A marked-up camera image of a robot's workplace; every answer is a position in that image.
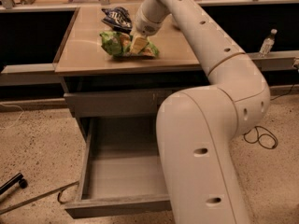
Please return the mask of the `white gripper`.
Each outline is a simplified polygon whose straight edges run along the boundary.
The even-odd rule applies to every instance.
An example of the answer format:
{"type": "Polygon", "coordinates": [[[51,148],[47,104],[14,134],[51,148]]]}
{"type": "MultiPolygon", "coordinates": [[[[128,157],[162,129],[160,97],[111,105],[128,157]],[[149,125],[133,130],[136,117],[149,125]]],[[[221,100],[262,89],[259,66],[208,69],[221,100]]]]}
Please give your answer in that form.
{"type": "Polygon", "coordinates": [[[140,7],[135,14],[135,30],[141,35],[133,35],[130,52],[138,54],[148,45],[146,36],[155,35],[161,28],[164,13],[155,7],[140,7]]]}

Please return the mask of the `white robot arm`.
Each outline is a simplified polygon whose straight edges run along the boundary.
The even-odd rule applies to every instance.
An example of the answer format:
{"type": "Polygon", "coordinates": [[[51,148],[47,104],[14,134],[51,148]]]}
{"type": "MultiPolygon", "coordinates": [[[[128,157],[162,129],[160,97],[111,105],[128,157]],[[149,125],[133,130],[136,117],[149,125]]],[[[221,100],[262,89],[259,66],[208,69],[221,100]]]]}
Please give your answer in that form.
{"type": "Polygon", "coordinates": [[[168,96],[156,119],[157,144],[176,224],[251,224],[229,152],[270,105],[251,58],[194,0],[144,0],[135,31],[155,35],[173,16],[209,81],[168,96]]]}

